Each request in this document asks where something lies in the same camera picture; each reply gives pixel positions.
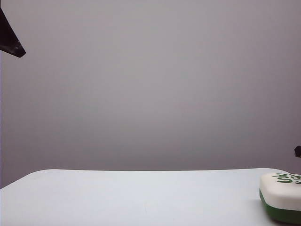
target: white and green box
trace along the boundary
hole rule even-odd
[[[301,175],[290,173],[262,175],[260,198],[272,219],[301,224]]]

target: gray wall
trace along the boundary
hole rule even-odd
[[[3,0],[1,180],[36,170],[301,172],[300,0]]]

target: green base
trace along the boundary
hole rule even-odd
[[[275,207],[271,207],[265,202],[261,190],[259,190],[259,193],[264,208],[272,219],[289,224],[301,224],[301,211],[282,210]]]

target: black corner piece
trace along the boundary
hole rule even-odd
[[[295,148],[295,155],[296,157],[301,157],[301,146]]]
[[[22,57],[26,52],[8,23],[0,8],[0,50],[16,57]]]

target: white table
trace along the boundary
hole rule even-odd
[[[259,198],[277,169],[37,171],[1,189],[1,226],[275,226]]]

